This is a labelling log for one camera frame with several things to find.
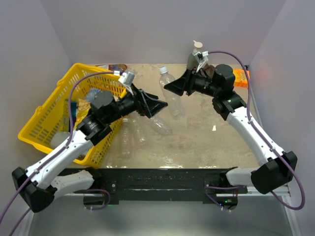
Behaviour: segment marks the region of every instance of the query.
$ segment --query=small bottle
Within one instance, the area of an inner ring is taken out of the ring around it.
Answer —
[[[180,96],[164,89],[164,85],[174,81],[175,78],[168,73],[166,66],[160,67],[159,73],[161,75],[159,84],[161,86],[165,100],[168,103],[168,110],[170,111],[171,116],[173,119],[182,119],[185,116],[185,110]]]
[[[134,137],[134,141],[138,147],[143,147],[147,144],[147,137],[145,128],[141,124],[139,114],[132,112],[128,115],[131,124],[131,130]]]
[[[132,140],[129,120],[123,118],[121,126],[121,141],[122,141],[122,157],[131,158],[132,155]]]
[[[195,40],[193,41],[193,45],[194,45],[193,51],[189,55],[188,60],[187,60],[187,67],[186,67],[186,69],[188,69],[188,70],[193,70],[194,67],[196,67],[196,68],[198,67],[199,64],[198,64],[198,62],[197,62],[197,60],[196,60],[196,58],[195,58],[195,56],[193,54],[195,54],[196,52],[200,51],[202,46],[203,46],[202,43],[197,42]]]
[[[158,115],[155,115],[154,117],[148,119],[148,125],[163,136],[173,134],[172,127]]]

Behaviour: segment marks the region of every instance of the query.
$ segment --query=orange package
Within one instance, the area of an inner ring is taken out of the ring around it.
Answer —
[[[248,88],[248,83],[247,83],[244,70],[233,69],[233,74],[235,75],[234,86]]]

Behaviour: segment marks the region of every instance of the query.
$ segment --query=gray wall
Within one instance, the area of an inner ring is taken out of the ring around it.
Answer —
[[[205,50],[231,51],[249,63],[285,0],[41,2],[72,62],[185,63],[200,40]]]
[[[298,158],[306,205],[296,212],[303,235],[314,235],[315,1],[287,0],[250,64],[253,90],[267,133]],[[290,185],[295,205],[300,191]]]
[[[18,140],[18,132],[56,87],[70,61],[38,0],[4,0],[0,7],[0,211],[15,188],[11,172],[43,154]],[[25,211],[18,197],[0,226],[9,230]]]

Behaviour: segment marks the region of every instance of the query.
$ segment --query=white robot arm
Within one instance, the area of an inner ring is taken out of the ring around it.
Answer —
[[[203,53],[196,54],[199,65],[204,63]],[[293,174],[281,159],[294,170],[297,157],[290,151],[285,152],[260,127],[247,112],[247,105],[233,91],[235,76],[233,69],[225,64],[216,66],[212,78],[205,78],[197,72],[187,69],[182,77],[164,86],[179,96],[184,92],[189,96],[197,91],[213,97],[214,109],[221,117],[233,126],[253,151],[260,167],[257,169],[231,169],[226,179],[232,186],[254,186],[260,193],[266,194],[292,180]]]
[[[134,111],[150,118],[167,106],[167,103],[159,101],[157,96],[137,89],[132,83],[133,78],[132,72],[124,72],[121,76],[121,83],[128,83],[128,92],[119,101],[115,101],[109,91],[97,94],[91,102],[88,115],[77,126],[77,130],[73,131],[71,142],[65,140],[34,165],[25,170],[17,168],[12,172],[16,189],[25,184],[27,179],[30,180],[20,195],[33,212],[45,209],[57,197],[85,190],[93,185],[98,175],[92,168],[64,177],[58,175],[80,154],[105,138],[112,131],[112,122]]]

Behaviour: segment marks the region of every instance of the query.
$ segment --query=beige surface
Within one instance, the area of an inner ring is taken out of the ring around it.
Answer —
[[[164,64],[128,64],[128,70],[136,74],[134,84],[146,92],[165,100],[159,86],[159,70]],[[167,64],[168,71],[176,79],[185,71],[184,64]],[[247,100],[247,89],[236,88]],[[149,145],[143,149],[134,147],[131,159],[120,157],[120,139],[116,136],[102,164],[103,168],[228,168],[258,166],[254,155],[240,135],[218,115],[212,106],[212,98],[194,93],[181,97],[186,110],[182,120],[173,120],[168,108],[160,112],[173,128],[173,135],[161,136],[145,124]]]

